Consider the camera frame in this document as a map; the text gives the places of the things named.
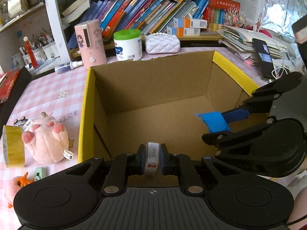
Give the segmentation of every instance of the white quilted bag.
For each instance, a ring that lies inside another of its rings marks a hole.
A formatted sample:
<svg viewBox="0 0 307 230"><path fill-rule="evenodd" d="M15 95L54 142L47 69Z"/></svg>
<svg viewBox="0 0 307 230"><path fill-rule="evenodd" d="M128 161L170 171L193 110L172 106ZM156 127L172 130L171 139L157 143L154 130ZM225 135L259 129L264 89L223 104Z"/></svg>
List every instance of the white quilted bag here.
<svg viewBox="0 0 307 230"><path fill-rule="evenodd" d="M147 35L145 46L147 53L177 53L180 41L176 35Z"/></svg>

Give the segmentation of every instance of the green lid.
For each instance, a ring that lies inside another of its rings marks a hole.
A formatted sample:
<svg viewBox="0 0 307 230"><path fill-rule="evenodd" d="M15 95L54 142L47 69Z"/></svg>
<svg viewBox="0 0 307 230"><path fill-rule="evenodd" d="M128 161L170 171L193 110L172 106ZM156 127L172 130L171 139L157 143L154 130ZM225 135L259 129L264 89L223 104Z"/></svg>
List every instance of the green lid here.
<svg viewBox="0 0 307 230"><path fill-rule="evenodd" d="M115 40L124 41L131 40L141 36L141 31L138 29L124 29L113 34Z"/></svg>

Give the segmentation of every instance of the open cardboard box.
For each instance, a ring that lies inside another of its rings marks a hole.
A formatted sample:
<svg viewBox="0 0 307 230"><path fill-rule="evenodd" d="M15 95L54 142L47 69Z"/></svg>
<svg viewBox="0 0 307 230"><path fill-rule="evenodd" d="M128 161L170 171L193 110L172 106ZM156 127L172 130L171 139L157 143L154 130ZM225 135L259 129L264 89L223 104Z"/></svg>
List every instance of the open cardboard box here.
<svg viewBox="0 0 307 230"><path fill-rule="evenodd" d="M187 154L192 160L214 155L217 148L201 139L208 127L195 114L233 109L256 88L214 51L93 67L83 100L79 162L97 155L110 160L136 153L148 142L164 143L169 153ZM266 119L265 114L256 115L230 127L239 131ZM154 184L165 185L162 180L157 178ZM130 181L141 185L145 179Z"/></svg>

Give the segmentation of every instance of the flower pattern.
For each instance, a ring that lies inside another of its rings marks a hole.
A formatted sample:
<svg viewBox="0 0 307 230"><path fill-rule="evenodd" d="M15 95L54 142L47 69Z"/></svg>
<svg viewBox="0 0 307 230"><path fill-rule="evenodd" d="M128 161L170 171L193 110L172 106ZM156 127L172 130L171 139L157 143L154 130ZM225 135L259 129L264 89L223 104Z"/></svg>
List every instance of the flower pattern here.
<svg viewBox="0 0 307 230"><path fill-rule="evenodd" d="M58 98L64 98L66 96L66 94L68 94L69 91L63 90L61 93L59 93Z"/></svg>

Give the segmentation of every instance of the pink plush toy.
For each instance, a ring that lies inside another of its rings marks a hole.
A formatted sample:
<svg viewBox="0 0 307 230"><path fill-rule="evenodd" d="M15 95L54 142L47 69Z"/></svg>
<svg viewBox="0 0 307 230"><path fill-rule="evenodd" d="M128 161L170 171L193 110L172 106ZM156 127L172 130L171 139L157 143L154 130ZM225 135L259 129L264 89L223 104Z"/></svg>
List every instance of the pink plush toy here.
<svg viewBox="0 0 307 230"><path fill-rule="evenodd" d="M22 134L22 141L34 160L40 164L61 161L64 150L68 150L68 135L63 123L54 117L41 113L28 131Z"/></svg>

